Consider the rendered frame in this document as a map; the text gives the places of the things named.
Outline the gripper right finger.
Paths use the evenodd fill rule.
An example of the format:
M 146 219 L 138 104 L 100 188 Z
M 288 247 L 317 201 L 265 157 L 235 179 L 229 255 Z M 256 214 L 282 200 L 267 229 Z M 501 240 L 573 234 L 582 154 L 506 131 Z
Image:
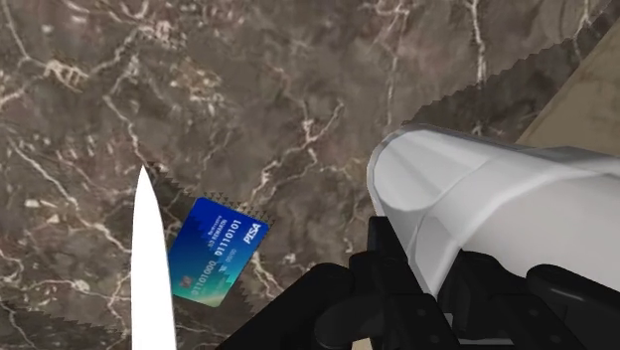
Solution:
M 557 265 L 461 251 L 437 299 L 462 350 L 620 350 L 620 291 Z

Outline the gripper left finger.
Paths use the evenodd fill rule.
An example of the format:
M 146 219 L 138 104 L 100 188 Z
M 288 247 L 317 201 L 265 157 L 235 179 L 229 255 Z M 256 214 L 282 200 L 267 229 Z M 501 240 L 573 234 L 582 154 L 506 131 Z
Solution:
M 312 267 L 218 350 L 352 350 L 365 338 L 375 350 L 458 350 L 386 217 L 370 218 L 366 251 Z

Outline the blue plastic card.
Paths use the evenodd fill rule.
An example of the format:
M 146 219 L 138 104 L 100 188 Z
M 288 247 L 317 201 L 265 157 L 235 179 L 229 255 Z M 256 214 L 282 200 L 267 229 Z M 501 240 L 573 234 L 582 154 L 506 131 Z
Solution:
M 268 230 L 256 218 L 197 199 L 168 253 L 172 293 L 219 306 Z

